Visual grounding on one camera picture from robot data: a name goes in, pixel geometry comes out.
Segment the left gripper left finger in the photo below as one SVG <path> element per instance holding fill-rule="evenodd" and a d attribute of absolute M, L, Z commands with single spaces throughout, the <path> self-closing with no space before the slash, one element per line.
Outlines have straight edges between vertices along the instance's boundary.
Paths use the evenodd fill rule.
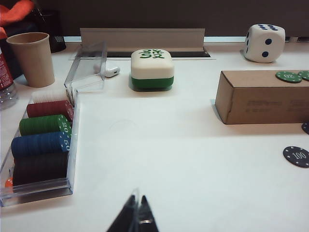
<path fill-rule="evenodd" d="M 139 189 L 132 191 L 123 208 L 107 229 L 108 232 L 132 232 L 134 231 L 134 220 L 138 209 Z"/>

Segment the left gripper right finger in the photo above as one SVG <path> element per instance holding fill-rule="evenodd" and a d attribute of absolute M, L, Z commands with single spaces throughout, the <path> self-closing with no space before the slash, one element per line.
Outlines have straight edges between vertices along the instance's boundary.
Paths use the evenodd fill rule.
<path fill-rule="evenodd" d="M 145 195 L 142 196 L 140 205 L 140 232 L 159 232 Z"/>

